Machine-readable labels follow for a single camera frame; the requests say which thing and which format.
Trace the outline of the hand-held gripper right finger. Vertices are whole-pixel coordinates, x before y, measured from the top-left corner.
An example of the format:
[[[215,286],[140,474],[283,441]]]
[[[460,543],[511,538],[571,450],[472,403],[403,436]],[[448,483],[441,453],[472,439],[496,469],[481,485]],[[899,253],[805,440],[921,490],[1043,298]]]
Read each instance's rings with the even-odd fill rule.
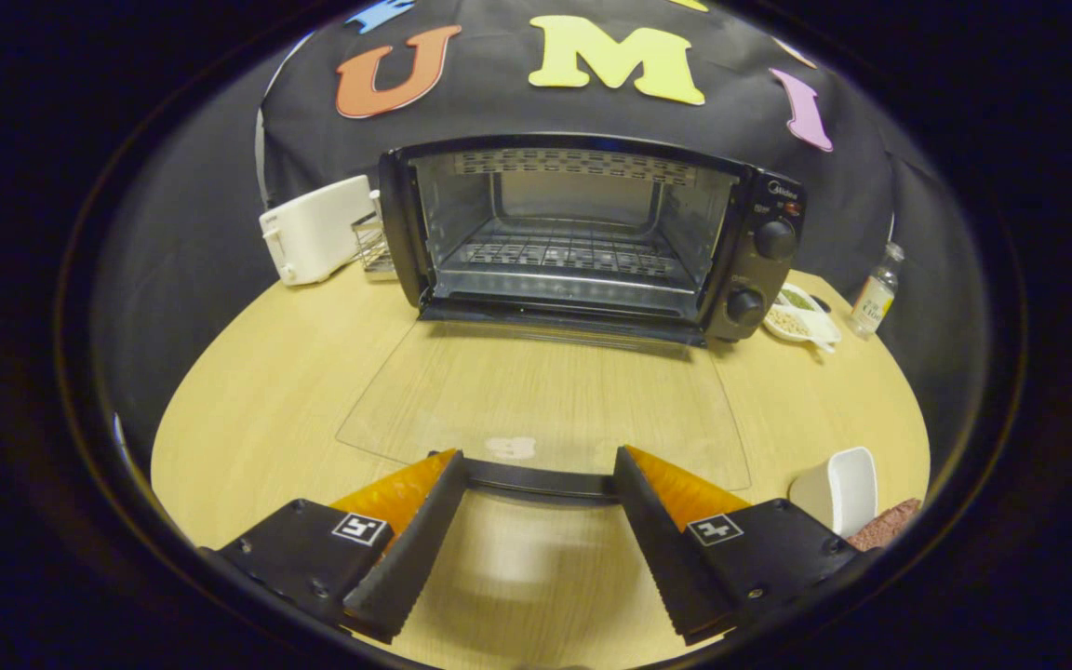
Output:
[[[613,479],[669,621],[689,645],[780,626],[876,555],[788,500],[749,503],[637,447],[617,449]]]

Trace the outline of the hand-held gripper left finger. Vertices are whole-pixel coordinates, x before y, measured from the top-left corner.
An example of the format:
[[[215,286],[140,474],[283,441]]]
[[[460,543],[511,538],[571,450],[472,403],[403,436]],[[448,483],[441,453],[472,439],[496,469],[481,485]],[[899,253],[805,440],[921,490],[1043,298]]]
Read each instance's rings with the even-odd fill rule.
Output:
[[[206,556],[325,626],[391,643],[467,480],[463,455],[444,450],[332,504],[294,498]]]

